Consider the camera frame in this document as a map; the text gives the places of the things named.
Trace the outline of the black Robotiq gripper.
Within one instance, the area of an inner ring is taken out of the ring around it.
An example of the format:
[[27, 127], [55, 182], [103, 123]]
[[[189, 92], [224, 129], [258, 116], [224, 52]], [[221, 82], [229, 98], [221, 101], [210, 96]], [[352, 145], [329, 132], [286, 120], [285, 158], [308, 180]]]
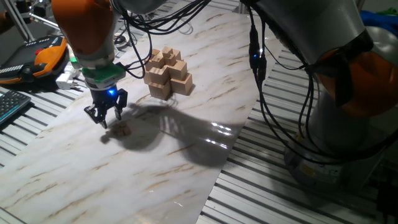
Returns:
[[107, 129], [106, 113], [112, 107], [114, 107], [115, 117], [122, 120], [121, 113], [127, 105], [127, 91], [124, 89], [118, 90], [117, 81], [95, 83], [93, 80], [88, 80], [88, 88], [93, 103], [84, 108], [84, 112], [95, 124], [100, 124], [104, 129]]

